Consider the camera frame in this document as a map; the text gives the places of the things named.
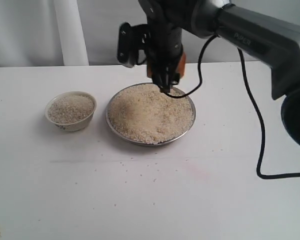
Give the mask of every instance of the white table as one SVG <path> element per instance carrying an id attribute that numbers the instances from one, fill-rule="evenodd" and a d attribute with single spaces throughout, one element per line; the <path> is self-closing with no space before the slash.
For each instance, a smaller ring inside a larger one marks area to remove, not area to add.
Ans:
<path id="1" fill-rule="evenodd" d="M 300 240 L 300 178 L 256 176 L 260 125 L 239 63 L 202 65 L 191 131 L 160 148 L 118 139 L 105 107 L 148 82 L 145 67 L 0 68 L 0 239 Z M 271 100 L 270 70 L 247 73 L 266 125 L 265 174 L 300 171 L 300 146 Z M 198 83 L 188 64 L 180 89 Z M 85 91 L 98 106 L 83 131 L 44 117 L 54 96 Z"/>

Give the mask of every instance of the metal bowl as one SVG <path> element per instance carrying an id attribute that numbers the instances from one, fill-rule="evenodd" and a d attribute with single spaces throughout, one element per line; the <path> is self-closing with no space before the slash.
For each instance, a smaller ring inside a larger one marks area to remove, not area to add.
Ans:
<path id="1" fill-rule="evenodd" d="M 189 127 L 189 129 L 187 131 L 185 131 L 184 133 L 182 133 L 181 135 L 179 136 L 176 136 L 170 140 L 167 140 L 167 141 L 164 141 L 164 142 L 160 142 L 158 144 L 148 144 L 148 143 L 144 143 L 144 142 L 140 142 L 140 141 L 135 141 L 135 140 L 132 140 L 128 137 L 125 137 L 124 135 L 122 135 L 120 132 L 118 132 L 114 126 L 112 125 L 110 119 L 109 119 L 109 114 L 108 114 L 108 111 L 109 111 L 109 106 L 111 104 L 111 102 L 113 101 L 113 99 L 115 99 L 115 97 L 123 90 L 125 89 L 128 89 L 128 88 L 131 88 L 131 87 L 134 87 L 134 86 L 138 86 L 138 85 L 144 85 L 144 84 L 153 84 L 152 82 L 145 82 L 145 83 L 138 83 L 138 84 L 134 84 L 134 85 L 131 85 L 131 86 L 128 86 L 122 90 L 120 90 L 118 93 L 116 93 L 112 98 L 111 100 L 109 101 L 108 105 L 106 106 L 106 109 L 105 109 L 105 118 L 106 118 L 106 122 L 108 124 L 108 126 L 110 127 L 110 129 L 112 130 L 112 132 L 114 132 L 118 137 L 120 137 L 121 139 L 127 141 L 127 142 L 130 142 L 132 144 L 136 144 L 136 145 L 140 145 L 140 146 L 147 146 L 147 147 L 159 147 L 159 146 L 163 146 L 163 145 L 167 145 L 167 144 L 170 144 L 172 143 L 173 141 L 181 138 L 183 135 L 185 135 L 190 129 L 191 127 L 193 126 L 195 120 L 196 120 L 196 107 L 195 107 L 195 104 L 194 102 L 191 100 L 191 98 L 189 96 L 186 97 L 186 99 L 190 102 L 190 105 L 191 105 L 191 108 L 192 108 L 192 114 L 193 114 L 193 121 L 192 121 L 192 124 L 191 126 Z M 185 93 L 183 91 L 181 91 L 180 89 L 176 88 L 176 87 L 173 87 L 172 88 L 173 90 L 175 90 L 177 93 L 181 94 L 181 95 L 184 95 Z"/>

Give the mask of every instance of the white wall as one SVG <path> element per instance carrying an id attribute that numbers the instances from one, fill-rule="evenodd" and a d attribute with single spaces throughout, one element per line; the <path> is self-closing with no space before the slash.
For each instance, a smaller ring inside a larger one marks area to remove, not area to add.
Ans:
<path id="1" fill-rule="evenodd" d="M 146 22 L 138 0 L 77 0 L 89 63 L 117 64 L 122 22 Z M 233 0 L 256 12 L 300 25 L 300 0 Z M 196 62 L 204 40 L 183 32 L 188 62 Z M 216 39 L 204 62 L 238 61 L 235 47 Z M 53 0 L 0 0 L 0 67 L 63 65 Z"/>

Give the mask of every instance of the rice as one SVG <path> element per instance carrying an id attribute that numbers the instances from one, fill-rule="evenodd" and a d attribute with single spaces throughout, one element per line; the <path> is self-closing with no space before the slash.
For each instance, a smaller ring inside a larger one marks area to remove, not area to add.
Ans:
<path id="1" fill-rule="evenodd" d="M 87 96 L 69 95 L 56 100 L 48 110 L 49 118 L 58 124 L 72 124 L 88 117 L 94 102 Z"/>
<path id="2" fill-rule="evenodd" d="M 172 95 L 179 95 L 171 90 Z M 108 108 L 110 123 L 120 134 L 144 144 L 159 144 L 176 138 L 193 124 L 187 98 L 174 99 L 154 84 L 141 84 L 120 91 Z"/>

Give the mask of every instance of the bowl rim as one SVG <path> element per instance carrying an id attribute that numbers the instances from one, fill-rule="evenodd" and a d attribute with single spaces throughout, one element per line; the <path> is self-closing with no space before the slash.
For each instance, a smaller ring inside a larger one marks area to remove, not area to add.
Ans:
<path id="1" fill-rule="evenodd" d="M 110 121 L 110 118 L 109 118 L 109 107 L 110 107 L 110 104 L 111 102 L 115 99 L 115 97 L 120 93 L 122 92 L 123 90 L 125 89 L 128 89 L 130 87 L 134 87 L 134 86 L 138 86 L 138 85 L 145 85 L 145 84 L 153 84 L 152 82 L 142 82 L 142 83 L 137 83 L 137 84 L 133 84 L 131 86 L 127 86 L 123 89 L 121 89 L 120 91 L 118 91 L 111 99 L 110 101 L 108 102 L 106 108 L 105 108 L 105 119 L 106 119 L 106 123 L 107 125 L 109 126 L 109 128 L 111 129 L 111 131 L 113 133 L 115 133 L 119 138 L 129 142 L 129 143 L 132 143 L 132 144 L 136 144 L 136 145 L 140 145 L 140 146 L 146 146 L 146 147 L 159 147 L 159 146 L 164 146 L 164 145 L 167 145 L 169 143 L 172 143 L 174 142 L 175 140 L 183 137 L 187 132 L 189 132 L 189 130 L 193 127 L 194 123 L 195 123 L 195 120 L 196 120 L 196 117 L 197 117 L 197 111 L 196 111 L 196 107 L 195 107 L 195 104 L 194 102 L 192 101 L 192 99 L 189 97 L 189 96 L 186 96 L 185 98 L 190 102 L 190 105 L 191 105 L 191 109 L 192 109 L 192 115 L 193 115 L 193 120 L 192 120 L 192 123 L 191 123 L 191 126 L 189 127 L 189 129 L 187 129 L 184 133 L 182 133 L 181 135 L 179 136 L 176 136 L 170 140 L 167 140 L 167 141 L 164 141 L 164 142 L 159 142 L 158 144 L 153 144 L 153 143 L 144 143 L 144 142 L 140 142 L 140 141 L 135 141 L 135 140 L 132 140 L 126 136 L 124 136 L 123 134 L 121 134 L 120 132 L 118 132 L 115 127 L 112 125 L 111 121 Z M 177 93 L 179 94 L 182 94 L 184 95 L 185 92 L 183 92 L 182 90 L 180 90 L 179 88 L 176 88 L 176 87 L 172 87 L 173 90 L 175 90 Z"/>
<path id="2" fill-rule="evenodd" d="M 86 116 L 84 119 L 81 119 L 81 120 L 79 120 L 79 121 L 75 121 L 75 122 L 72 122 L 72 123 L 58 123 L 58 122 L 52 121 L 51 118 L 49 117 L 49 114 L 48 114 L 48 111 L 49 111 L 51 105 L 52 105 L 55 101 L 57 101 L 57 100 L 59 100 L 59 99 L 61 99 L 61 98 L 63 98 L 63 97 L 66 97 L 66 96 L 84 96 L 84 97 L 88 97 L 88 98 L 91 99 L 92 102 L 93 102 L 93 110 L 92 110 L 91 113 L 90 113 L 88 116 Z M 51 122 L 51 123 L 53 123 L 53 124 L 55 124 L 55 125 L 58 125 L 58 126 L 71 126 L 71 125 L 79 124 L 79 123 L 85 121 L 86 119 L 88 119 L 89 117 L 91 117 L 91 116 L 94 114 L 94 112 L 96 111 L 96 108 L 97 108 L 97 101 L 96 101 L 96 99 L 95 99 L 90 93 L 87 93 L 87 92 L 85 92 L 85 91 L 67 91 L 67 92 L 64 92 L 64 93 L 61 93 L 61 94 L 55 96 L 53 99 L 51 99 L 51 100 L 47 103 L 47 105 L 45 106 L 45 109 L 44 109 L 44 115 L 45 115 L 45 118 L 46 118 L 49 122 Z"/>

